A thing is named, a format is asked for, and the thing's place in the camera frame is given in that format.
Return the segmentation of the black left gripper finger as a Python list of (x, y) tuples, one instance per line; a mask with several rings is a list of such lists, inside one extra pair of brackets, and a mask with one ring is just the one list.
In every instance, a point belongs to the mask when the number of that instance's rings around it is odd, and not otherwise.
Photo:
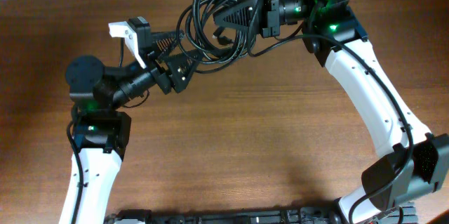
[(197, 50), (187, 51), (186, 54), (169, 55), (164, 59), (168, 68), (168, 75), (176, 93), (184, 91), (196, 71), (203, 54)]
[(152, 32), (151, 58), (164, 58), (169, 56), (178, 46), (177, 32)]

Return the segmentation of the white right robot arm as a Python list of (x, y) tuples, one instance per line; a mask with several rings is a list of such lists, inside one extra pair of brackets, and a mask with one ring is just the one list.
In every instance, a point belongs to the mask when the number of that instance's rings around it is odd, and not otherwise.
[(405, 104), (384, 73), (349, 0), (228, 0), (213, 16), (220, 27), (277, 37), (282, 25), (298, 24), (302, 39), (345, 90), (365, 123), (378, 160), (361, 185), (326, 210), (325, 223), (404, 223), (409, 201), (437, 192), (448, 174), (448, 136), (435, 136)]

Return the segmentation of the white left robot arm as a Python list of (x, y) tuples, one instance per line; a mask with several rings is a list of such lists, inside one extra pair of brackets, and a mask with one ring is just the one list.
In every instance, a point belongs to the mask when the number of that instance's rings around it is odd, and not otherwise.
[(131, 117), (122, 109), (137, 97), (148, 99), (153, 86), (164, 94), (186, 89), (199, 54), (172, 53), (184, 37), (183, 31), (153, 33), (142, 63), (108, 67), (93, 55), (83, 55), (67, 66), (74, 105), (66, 133), (73, 155), (61, 223), (103, 222), (130, 138)]

